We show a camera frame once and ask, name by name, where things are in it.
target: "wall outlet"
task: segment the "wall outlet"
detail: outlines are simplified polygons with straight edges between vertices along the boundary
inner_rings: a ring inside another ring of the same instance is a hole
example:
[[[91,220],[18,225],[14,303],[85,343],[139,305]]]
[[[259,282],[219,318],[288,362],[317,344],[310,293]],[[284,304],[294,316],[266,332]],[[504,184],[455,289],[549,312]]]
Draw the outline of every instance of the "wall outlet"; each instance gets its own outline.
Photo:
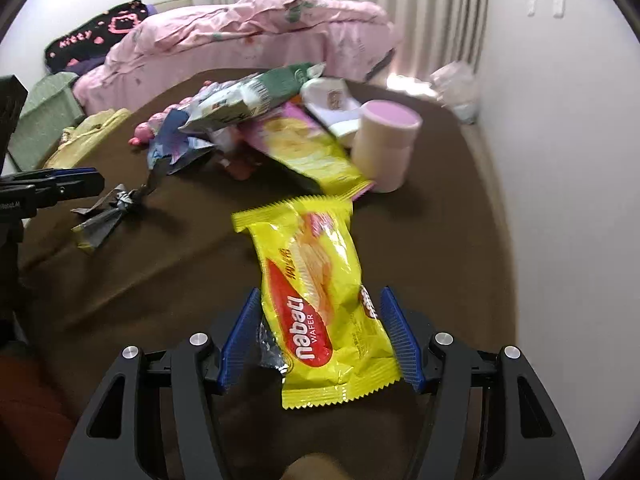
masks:
[[[554,18],[564,18],[566,0],[554,0]]]
[[[529,0],[527,2],[527,16],[535,16],[536,15],[536,4],[537,0]]]

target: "white container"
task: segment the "white container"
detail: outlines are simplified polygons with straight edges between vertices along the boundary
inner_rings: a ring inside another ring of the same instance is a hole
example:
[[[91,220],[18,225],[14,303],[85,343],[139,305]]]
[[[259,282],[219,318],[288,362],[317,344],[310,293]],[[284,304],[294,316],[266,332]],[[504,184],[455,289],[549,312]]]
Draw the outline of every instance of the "white container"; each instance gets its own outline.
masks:
[[[300,96],[305,107],[334,134],[346,148],[353,145],[353,137],[360,126],[360,106],[344,79],[318,77],[302,85]]]
[[[404,105],[381,100],[362,105],[351,160],[375,181],[373,191],[388,193],[404,184],[421,126],[420,115]]]

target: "brown bed sheet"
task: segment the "brown bed sheet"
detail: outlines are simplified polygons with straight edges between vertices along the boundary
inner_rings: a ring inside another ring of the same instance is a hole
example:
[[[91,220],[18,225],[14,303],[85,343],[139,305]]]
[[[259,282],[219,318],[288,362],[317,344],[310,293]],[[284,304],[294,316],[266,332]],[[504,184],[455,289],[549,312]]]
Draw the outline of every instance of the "brown bed sheet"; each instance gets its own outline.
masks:
[[[140,186],[146,152],[127,144],[134,127],[205,79],[247,73],[215,70],[179,84],[133,114],[83,165],[98,168],[106,189]],[[407,183],[355,204],[352,234],[372,297],[391,285],[404,306],[475,348],[513,343],[510,259],[455,119],[430,102],[350,86],[361,101],[391,98],[424,120]],[[165,179],[148,209],[127,216],[91,256],[73,244],[78,217],[69,210],[92,200],[41,211],[21,249],[32,298],[19,319],[72,412],[82,412],[125,346],[170,348],[206,329],[218,311],[239,307],[260,285],[260,269],[250,238],[233,232],[231,213],[299,194],[273,168],[236,182],[212,162],[197,162]],[[283,410],[278,374],[263,369],[216,402],[234,478],[264,480],[312,452],[337,458],[355,480],[400,479],[425,410],[403,382],[344,405]],[[166,447],[175,455],[172,443]]]

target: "pink blanket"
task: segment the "pink blanket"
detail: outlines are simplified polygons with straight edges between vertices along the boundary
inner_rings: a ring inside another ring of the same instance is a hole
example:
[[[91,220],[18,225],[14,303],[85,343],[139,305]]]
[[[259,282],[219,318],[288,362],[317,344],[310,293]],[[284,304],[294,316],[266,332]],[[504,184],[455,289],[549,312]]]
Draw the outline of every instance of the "pink blanket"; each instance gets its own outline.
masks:
[[[327,63],[326,75],[362,80],[396,46],[385,11],[370,2],[239,0],[150,16],[82,76],[74,94],[87,114],[137,110],[213,68]]]

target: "pink lid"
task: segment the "pink lid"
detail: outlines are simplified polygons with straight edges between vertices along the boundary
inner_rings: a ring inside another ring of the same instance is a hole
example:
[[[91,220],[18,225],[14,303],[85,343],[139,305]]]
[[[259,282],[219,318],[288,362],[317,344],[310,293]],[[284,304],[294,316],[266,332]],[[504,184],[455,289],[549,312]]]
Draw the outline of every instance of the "pink lid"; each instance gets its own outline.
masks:
[[[422,118],[419,114],[400,103],[393,101],[373,100],[362,105],[360,109],[371,121],[392,126],[394,128],[419,128]]]

